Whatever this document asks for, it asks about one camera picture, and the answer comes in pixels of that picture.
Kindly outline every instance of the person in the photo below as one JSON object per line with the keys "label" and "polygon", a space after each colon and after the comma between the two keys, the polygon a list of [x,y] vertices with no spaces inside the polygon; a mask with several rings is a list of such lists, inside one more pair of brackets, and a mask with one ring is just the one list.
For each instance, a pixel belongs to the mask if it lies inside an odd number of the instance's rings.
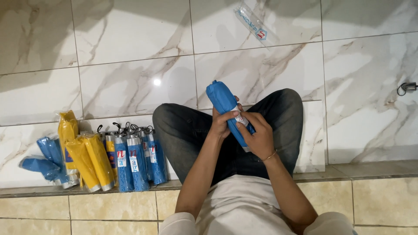
{"label": "person", "polygon": [[[292,179],[303,128],[299,94],[278,90],[247,112],[238,108],[223,115],[213,108],[212,116],[178,104],[155,110],[156,133],[183,184],[159,234],[355,234],[342,214],[318,216]],[[255,129],[251,135],[236,123],[250,152],[227,127],[238,115]]]}

